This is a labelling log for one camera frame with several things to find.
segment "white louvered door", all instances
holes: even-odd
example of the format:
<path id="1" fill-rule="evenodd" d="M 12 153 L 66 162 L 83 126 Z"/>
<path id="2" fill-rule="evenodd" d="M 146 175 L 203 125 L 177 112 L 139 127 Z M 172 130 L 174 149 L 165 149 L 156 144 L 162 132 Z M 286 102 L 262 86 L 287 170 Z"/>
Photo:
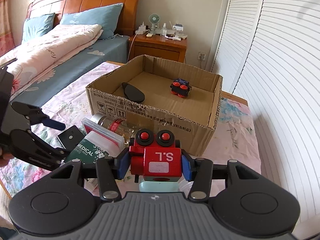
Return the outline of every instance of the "white louvered door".
<path id="1" fill-rule="evenodd" d="M 262 173 L 299 200 L 296 236 L 319 233 L 320 0 L 263 0 L 234 94 L 249 101 Z"/>
<path id="2" fill-rule="evenodd" d="M 230 0 L 212 72 L 223 76 L 222 89 L 230 91 L 245 55 L 260 0 Z"/>

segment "electrical outlet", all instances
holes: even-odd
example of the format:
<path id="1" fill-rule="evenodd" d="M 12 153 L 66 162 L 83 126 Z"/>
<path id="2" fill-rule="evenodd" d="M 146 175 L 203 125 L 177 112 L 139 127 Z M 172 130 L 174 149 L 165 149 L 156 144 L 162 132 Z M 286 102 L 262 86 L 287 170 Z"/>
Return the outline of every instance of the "electrical outlet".
<path id="1" fill-rule="evenodd" d="M 200 59 L 200 60 L 202 60 L 202 61 L 205 61 L 205 57 L 206 57 L 206 56 L 207 56 L 206 53 L 199 51 L 198 59 Z"/>

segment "jar lid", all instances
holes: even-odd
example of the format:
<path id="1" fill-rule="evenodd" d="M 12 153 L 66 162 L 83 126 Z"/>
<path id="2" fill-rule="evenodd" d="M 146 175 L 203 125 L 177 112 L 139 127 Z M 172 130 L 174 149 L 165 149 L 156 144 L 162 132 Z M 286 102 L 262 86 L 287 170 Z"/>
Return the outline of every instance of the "jar lid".
<path id="1" fill-rule="evenodd" d="M 102 121 L 106 118 L 107 116 L 104 115 L 104 114 L 101 114 L 101 113 L 97 113 L 97 114 L 94 114 L 90 121 L 98 124 L 98 125 L 101 125 Z"/>

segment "blue pillow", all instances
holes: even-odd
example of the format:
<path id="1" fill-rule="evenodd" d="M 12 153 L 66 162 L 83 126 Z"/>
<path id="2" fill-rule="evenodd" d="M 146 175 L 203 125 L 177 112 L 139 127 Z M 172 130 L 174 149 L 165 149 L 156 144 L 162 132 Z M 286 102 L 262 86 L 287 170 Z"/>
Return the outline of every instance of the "blue pillow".
<path id="1" fill-rule="evenodd" d="M 36 37 L 41 37 L 52 30 L 56 14 L 45 14 L 39 17 L 28 18 L 23 25 L 22 44 Z"/>
<path id="2" fill-rule="evenodd" d="M 100 24 L 103 33 L 100 40 L 111 39 L 118 24 L 118 18 L 123 3 L 116 3 L 108 6 L 97 7 L 80 13 L 67 13 L 62 16 L 60 24 Z"/>

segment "floral tablecloth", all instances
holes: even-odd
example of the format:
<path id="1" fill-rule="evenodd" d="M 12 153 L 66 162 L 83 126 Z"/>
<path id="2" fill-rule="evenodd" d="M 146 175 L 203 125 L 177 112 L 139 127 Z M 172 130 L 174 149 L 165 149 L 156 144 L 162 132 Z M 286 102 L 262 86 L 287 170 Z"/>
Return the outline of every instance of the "floral tablecloth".
<path id="1" fill-rule="evenodd" d="M 67 128 L 76 125 L 83 129 L 81 120 L 91 118 L 85 87 L 98 77 L 109 73 L 119 66 L 103 63 L 50 99 L 42 110 L 52 119 L 66 124 Z M 61 147 L 57 140 L 60 131 L 34 125 L 32 131 L 53 147 Z M 260 158 L 258 143 L 254 132 L 250 109 L 230 99 L 222 98 L 218 125 L 203 157 L 211 159 L 216 164 L 226 164 L 229 159 L 237 159 L 260 173 Z M 48 174 L 49 171 L 30 165 L 18 159 L 13 159 L 0 168 L 0 179 L 11 196 Z M 127 176 L 118 186 L 123 191 L 135 190 L 133 177 Z M 216 182 L 219 190 L 224 189 L 222 181 Z"/>

